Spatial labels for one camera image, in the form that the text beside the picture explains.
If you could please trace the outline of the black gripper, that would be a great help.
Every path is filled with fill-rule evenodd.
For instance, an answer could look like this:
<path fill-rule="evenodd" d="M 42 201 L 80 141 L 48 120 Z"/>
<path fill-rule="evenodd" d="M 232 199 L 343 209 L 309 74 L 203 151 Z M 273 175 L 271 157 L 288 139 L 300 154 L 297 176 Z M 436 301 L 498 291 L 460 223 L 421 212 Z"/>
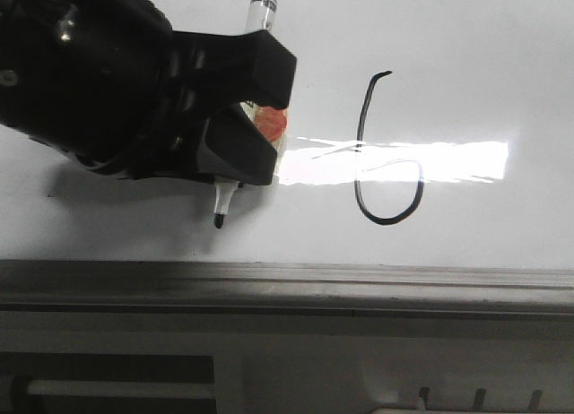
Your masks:
<path fill-rule="evenodd" d="M 193 60 L 150 0 L 1 0 L 1 122 L 92 173 L 201 180 Z"/>

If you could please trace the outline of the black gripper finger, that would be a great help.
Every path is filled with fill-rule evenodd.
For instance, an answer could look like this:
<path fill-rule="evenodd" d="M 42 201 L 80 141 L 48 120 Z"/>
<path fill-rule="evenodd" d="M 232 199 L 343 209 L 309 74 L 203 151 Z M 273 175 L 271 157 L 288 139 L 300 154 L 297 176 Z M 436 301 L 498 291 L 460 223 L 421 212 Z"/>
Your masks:
<path fill-rule="evenodd" d="M 240 105 L 212 116 L 201 128 L 196 172 L 249 185 L 270 185 L 274 146 L 257 130 Z"/>
<path fill-rule="evenodd" d="M 285 109 L 297 58 L 269 31 L 237 36 L 177 31 L 178 48 L 187 57 L 181 78 L 197 109 L 225 109 L 242 101 Z"/>

